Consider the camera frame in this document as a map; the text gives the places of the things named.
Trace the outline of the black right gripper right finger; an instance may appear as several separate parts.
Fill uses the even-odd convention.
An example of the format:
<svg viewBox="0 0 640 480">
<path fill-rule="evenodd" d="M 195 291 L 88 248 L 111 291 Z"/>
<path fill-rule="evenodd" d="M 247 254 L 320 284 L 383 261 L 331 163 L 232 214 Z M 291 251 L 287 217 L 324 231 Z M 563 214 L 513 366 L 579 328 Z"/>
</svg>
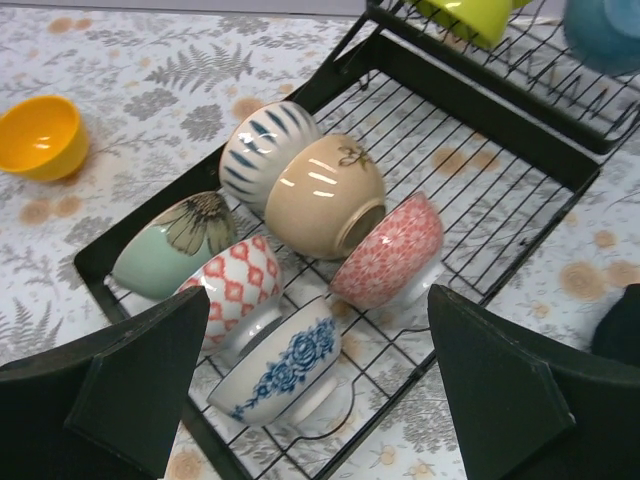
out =
<svg viewBox="0 0 640 480">
<path fill-rule="evenodd" d="M 636 479 L 639 369 L 574 349 L 451 289 L 428 292 L 470 479 Z"/>
</svg>

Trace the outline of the lime green bowl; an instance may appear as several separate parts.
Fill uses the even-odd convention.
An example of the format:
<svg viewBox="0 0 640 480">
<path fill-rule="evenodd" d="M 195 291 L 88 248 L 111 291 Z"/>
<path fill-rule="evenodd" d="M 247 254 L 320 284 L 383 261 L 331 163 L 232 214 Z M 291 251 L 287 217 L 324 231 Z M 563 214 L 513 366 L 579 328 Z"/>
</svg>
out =
<svg viewBox="0 0 640 480">
<path fill-rule="evenodd" d="M 483 49 L 497 46 L 511 13 L 529 3 L 529 0 L 409 1 L 423 17 Z"/>
</svg>

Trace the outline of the orange plastic bowl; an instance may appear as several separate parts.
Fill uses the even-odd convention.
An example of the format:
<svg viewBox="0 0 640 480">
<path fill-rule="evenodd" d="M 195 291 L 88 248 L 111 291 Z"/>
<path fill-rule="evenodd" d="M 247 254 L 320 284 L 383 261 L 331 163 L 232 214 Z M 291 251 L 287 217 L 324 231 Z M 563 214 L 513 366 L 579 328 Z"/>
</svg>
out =
<svg viewBox="0 0 640 480">
<path fill-rule="evenodd" d="M 82 168 L 89 134 L 75 104 L 62 96 L 25 100 L 1 115 L 1 171 L 53 182 Z"/>
</svg>

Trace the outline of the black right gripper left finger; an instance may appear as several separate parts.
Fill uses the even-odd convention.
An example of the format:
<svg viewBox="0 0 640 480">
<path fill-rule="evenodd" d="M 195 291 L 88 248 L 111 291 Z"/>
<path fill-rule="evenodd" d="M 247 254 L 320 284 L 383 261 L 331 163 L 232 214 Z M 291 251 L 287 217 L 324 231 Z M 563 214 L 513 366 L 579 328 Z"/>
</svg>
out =
<svg viewBox="0 0 640 480">
<path fill-rule="evenodd" d="M 4 479 L 160 479 L 205 333 L 190 287 L 1 368 Z"/>
</svg>

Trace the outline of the blue ceramic bowl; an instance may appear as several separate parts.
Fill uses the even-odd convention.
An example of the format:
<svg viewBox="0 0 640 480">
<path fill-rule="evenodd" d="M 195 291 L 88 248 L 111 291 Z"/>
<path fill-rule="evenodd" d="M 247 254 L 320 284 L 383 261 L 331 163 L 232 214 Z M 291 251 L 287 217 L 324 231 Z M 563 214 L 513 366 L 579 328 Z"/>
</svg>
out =
<svg viewBox="0 0 640 480">
<path fill-rule="evenodd" d="M 571 55 L 611 77 L 639 73 L 639 1 L 567 1 L 563 34 Z"/>
</svg>

